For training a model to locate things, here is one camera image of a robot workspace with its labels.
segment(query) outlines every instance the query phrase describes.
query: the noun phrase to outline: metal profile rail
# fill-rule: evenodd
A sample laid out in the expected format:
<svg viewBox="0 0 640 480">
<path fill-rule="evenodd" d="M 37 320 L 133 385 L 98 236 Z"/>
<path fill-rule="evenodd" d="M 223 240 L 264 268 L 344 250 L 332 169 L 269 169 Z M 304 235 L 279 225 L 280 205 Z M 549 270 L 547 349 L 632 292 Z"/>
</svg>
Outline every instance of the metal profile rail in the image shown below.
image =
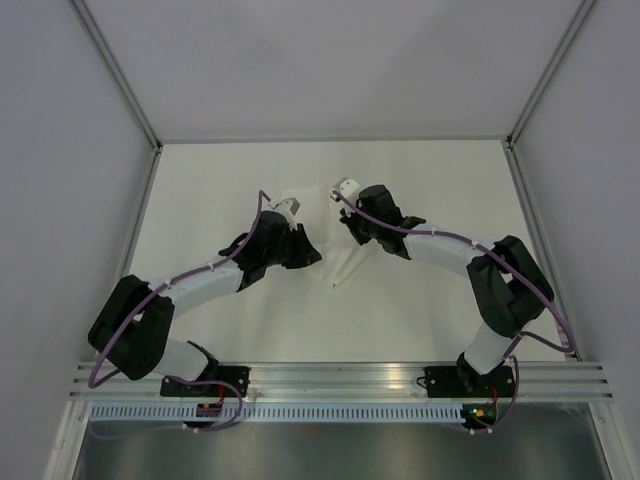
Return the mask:
<svg viewBox="0 0 640 480">
<path fill-rule="evenodd" d="M 247 402 L 277 403 L 474 403 L 474 399 L 431 399 L 416 378 L 431 363 L 254 363 Z M 95 390 L 87 380 L 92 363 L 81 363 L 70 390 L 70 400 L 157 401 L 162 376 L 151 374 L 132 382 L 123 375 Z M 113 367 L 105 365 L 100 376 Z M 520 362 L 518 402 L 611 402 L 611 389 L 602 367 L 591 362 Z M 198 399 L 215 402 L 216 399 Z"/>
<path fill-rule="evenodd" d="M 95 402 L 91 421 L 206 421 L 198 413 L 193 399 L 172 402 Z M 222 407 L 217 422 L 233 417 L 237 402 Z M 462 405 L 425 404 L 326 404 L 326 403 L 249 403 L 240 412 L 239 421 L 279 423 L 462 423 Z"/>
</svg>

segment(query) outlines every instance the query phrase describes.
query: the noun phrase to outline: glass panel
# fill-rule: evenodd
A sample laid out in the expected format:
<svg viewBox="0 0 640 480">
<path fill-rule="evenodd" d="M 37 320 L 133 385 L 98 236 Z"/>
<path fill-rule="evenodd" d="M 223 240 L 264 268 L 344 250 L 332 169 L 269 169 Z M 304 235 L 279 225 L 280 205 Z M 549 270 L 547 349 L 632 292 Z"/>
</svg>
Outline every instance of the glass panel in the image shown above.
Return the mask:
<svg viewBox="0 0 640 480">
<path fill-rule="evenodd" d="M 95 424 L 102 434 L 149 422 Z M 242 423 L 101 441 L 87 435 L 75 480 L 609 479 L 588 410 L 518 406 L 496 433 L 471 437 L 428 424 Z"/>
</svg>

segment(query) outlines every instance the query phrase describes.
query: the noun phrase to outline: white surface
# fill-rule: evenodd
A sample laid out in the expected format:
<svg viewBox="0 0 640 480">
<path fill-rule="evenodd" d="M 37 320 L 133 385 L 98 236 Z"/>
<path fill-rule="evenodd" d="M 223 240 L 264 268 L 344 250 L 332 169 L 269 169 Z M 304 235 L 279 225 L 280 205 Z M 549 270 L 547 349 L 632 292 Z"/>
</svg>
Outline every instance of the white surface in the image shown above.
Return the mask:
<svg viewBox="0 0 640 480">
<path fill-rule="evenodd" d="M 505 135 L 579 0 L 88 0 L 171 139 Z"/>
<path fill-rule="evenodd" d="M 443 228 L 527 238 L 497 141 L 170 145 L 132 273 L 165 277 L 228 246 L 248 230 L 260 188 L 333 185 L 344 176 L 386 184 L 405 215 Z M 224 361 L 455 360 L 481 322 L 468 280 L 378 249 L 333 291 L 273 267 L 249 289 L 183 316 L 172 336 Z M 558 340 L 548 315 L 532 330 Z M 562 359 L 523 343 L 523 360 Z"/>
<path fill-rule="evenodd" d="M 636 0 L 600 2 L 519 142 L 583 354 L 605 366 L 637 457 L 639 19 Z"/>
<path fill-rule="evenodd" d="M 151 156 L 66 2 L 3 2 L 0 65 L 0 476 L 31 480 Z"/>
</svg>

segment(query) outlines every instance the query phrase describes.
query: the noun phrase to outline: white wall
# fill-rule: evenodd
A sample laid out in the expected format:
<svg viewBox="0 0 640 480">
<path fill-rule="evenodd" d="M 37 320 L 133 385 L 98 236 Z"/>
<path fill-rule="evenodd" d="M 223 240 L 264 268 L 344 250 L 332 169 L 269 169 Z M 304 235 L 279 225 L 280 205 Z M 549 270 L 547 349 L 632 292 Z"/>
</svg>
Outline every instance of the white wall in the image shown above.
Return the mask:
<svg viewBox="0 0 640 480">
<path fill-rule="evenodd" d="M 40 478 L 150 148 L 66 2 L 0 16 L 0 471 Z"/>
<path fill-rule="evenodd" d="M 579 0 L 88 0 L 165 141 L 506 135 Z"/>
<path fill-rule="evenodd" d="M 575 311 L 640 454 L 640 3 L 601 2 L 519 142 Z"/>
</svg>

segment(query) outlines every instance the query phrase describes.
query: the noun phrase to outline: robotic arm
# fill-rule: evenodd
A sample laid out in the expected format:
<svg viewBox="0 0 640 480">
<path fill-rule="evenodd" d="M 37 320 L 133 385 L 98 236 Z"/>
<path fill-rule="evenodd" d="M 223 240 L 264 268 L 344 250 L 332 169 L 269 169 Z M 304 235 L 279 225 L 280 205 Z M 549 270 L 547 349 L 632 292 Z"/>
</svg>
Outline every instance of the robotic arm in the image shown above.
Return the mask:
<svg viewBox="0 0 640 480">
<path fill-rule="evenodd" d="M 402 216 L 384 185 L 361 189 L 355 180 L 345 178 L 332 193 L 334 200 L 342 200 L 340 197 L 392 227 L 421 232 L 436 230 L 422 218 Z M 482 377 L 502 364 L 514 338 L 544 310 L 542 302 L 528 288 L 516 279 L 505 278 L 506 270 L 474 245 L 454 238 L 390 230 L 355 214 L 348 205 L 341 210 L 340 221 L 360 245 L 375 239 L 388 253 L 406 260 L 430 262 L 470 280 L 484 322 L 471 345 L 458 358 L 458 377 L 467 391 L 473 390 L 474 385 L 482 383 Z M 522 241 L 507 236 L 482 244 L 553 300 L 549 283 Z"/>
<path fill-rule="evenodd" d="M 122 278 L 91 328 L 89 343 L 102 352 L 134 308 L 166 285 L 133 317 L 107 358 L 131 380 L 151 372 L 185 380 L 219 379 L 218 361 L 213 355 L 195 343 L 169 338 L 173 319 L 215 297 L 244 290 L 262 279 L 273 265 L 298 269 L 318 262 L 320 254 L 309 242 L 303 225 L 295 222 L 299 207 L 298 201 L 290 198 L 262 211 L 246 245 L 217 268 L 214 265 L 237 250 L 246 233 L 209 263 L 175 277 L 173 282 L 146 282 L 135 275 Z"/>
</svg>

